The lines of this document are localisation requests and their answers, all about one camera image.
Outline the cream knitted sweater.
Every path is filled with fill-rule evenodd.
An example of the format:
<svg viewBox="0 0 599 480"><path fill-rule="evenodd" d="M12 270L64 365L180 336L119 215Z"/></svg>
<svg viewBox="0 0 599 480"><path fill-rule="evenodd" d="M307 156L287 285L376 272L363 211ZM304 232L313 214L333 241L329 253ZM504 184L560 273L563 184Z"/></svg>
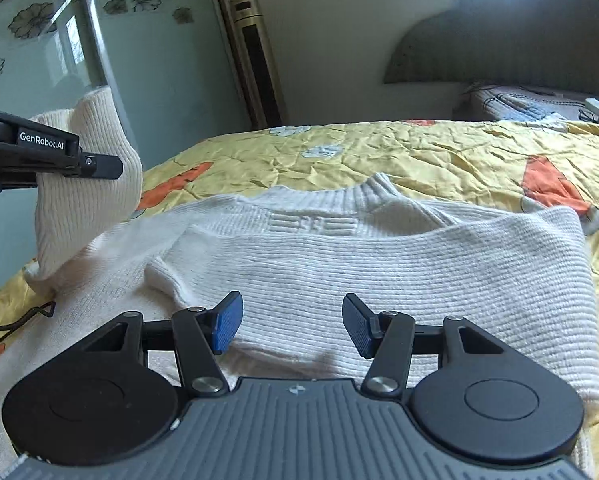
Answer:
<svg viewBox="0 0 599 480"><path fill-rule="evenodd" d="M0 356L0 473L15 452L1 422L9 389L114 316L166 320L244 301L222 357L241 376L361 379L342 301L397 310L423 324L468 318L569 382L599 408L599 330L589 250L578 214L534 206L516 214L411 200L388 176L334 191L275 186L252 198L219 195L132 219L140 160L112 93L38 116L124 162L121 179L39 177L38 260L27 281L57 310L25 326Z"/></svg>

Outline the glass floral wardrobe door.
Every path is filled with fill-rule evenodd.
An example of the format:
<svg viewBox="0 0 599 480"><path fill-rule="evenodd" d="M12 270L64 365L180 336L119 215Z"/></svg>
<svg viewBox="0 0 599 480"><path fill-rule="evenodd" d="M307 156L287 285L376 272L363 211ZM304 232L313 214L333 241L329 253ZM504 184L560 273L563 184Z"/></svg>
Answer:
<svg viewBox="0 0 599 480"><path fill-rule="evenodd" d="M146 167L250 122L217 0L0 0L0 110L109 87Z"/></svg>

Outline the gold tower air conditioner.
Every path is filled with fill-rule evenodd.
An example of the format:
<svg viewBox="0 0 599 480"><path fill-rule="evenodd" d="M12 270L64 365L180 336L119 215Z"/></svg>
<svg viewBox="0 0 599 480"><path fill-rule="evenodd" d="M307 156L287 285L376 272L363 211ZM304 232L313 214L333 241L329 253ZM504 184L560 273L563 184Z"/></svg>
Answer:
<svg viewBox="0 0 599 480"><path fill-rule="evenodd" d="M257 128L281 127L286 107L272 45L258 0L230 0L239 61Z"/></svg>

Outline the yellow carrot print quilt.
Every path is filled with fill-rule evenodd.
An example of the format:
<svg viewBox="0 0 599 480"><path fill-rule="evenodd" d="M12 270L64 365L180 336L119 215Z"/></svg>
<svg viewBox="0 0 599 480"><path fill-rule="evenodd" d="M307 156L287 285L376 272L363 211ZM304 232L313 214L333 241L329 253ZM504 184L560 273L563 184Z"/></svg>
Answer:
<svg viewBox="0 0 599 480"><path fill-rule="evenodd" d="M588 244L599 330L599 126L583 122L552 128L405 120L228 134L150 169L132 219L219 195L252 198L275 186L294 191L352 188L375 174L388 176L411 200L516 214L534 206L571 208ZM1 289L0 324L56 299L27 281L31 267ZM0 356L20 331L0 341ZM575 460L599 477L599 408L587 411L588 429Z"/></svg>

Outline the grey checked pillow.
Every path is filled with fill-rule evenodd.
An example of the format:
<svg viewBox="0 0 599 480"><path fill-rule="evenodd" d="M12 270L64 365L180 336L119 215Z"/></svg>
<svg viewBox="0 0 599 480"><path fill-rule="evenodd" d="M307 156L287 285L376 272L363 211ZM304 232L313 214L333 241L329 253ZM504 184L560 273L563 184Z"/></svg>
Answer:
<svg viewBox="0 0 599 480"><path fill-rule="evenodd" d="M549 117L594 122L597 118L585 104L587 96L540 87L475 84L464 91L453 109L460 122L539 122Z"/></svg>

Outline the grey padded headboard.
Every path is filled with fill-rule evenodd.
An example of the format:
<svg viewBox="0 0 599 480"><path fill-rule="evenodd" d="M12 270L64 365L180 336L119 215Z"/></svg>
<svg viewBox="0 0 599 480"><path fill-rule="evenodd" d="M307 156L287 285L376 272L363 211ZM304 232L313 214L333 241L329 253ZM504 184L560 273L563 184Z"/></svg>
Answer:
<svg viewBox="0 0 599 480"><path fill-rule="evenodd" d="M406 31L384 80L499 82L599 96L599 0L457 0Z"/></svg>

